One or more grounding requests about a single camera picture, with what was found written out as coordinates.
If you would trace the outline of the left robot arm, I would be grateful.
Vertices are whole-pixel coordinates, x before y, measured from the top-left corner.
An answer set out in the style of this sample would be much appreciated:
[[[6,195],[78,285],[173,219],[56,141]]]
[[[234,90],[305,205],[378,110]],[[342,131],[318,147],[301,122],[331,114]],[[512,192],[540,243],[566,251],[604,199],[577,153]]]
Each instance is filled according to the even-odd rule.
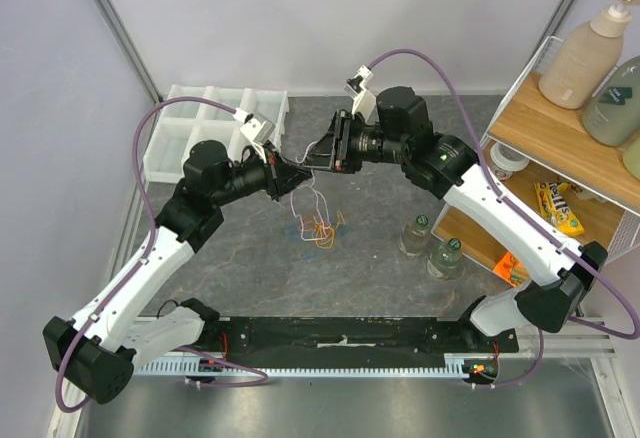
[[[223,206],[260,191],[277,200],[311,177],[273,147],[234,163],[214,140],[197,143],[183,171],[172,197],[152,215],[146,241],[120,272],[72,318],[54,317],[44,327],[56,382],[72,383],[99,404],[113,400],[136,369],[167,352],[216,346],[217,314],[197,299],[146,326],[132,326],[159,288],[222,225]]]

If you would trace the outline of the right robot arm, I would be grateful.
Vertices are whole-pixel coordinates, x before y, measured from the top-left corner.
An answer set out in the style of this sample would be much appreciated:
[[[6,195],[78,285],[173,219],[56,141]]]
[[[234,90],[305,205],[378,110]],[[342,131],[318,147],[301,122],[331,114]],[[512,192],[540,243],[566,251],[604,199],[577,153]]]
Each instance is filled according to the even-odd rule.
[[[524,265],[526,283],[469,308],[457,329],[465,349],[481,351],[494,336],[527,324],[559,332],[592,288],[607,250],[555,229],[484,171],[464,141],[435,132],[426,101],[412,88],[384,90],[376,108],[372,125],[359,111],[337,111],[304,166],[355,173],[365,162],[398,164],[415,186],[470,217]]]

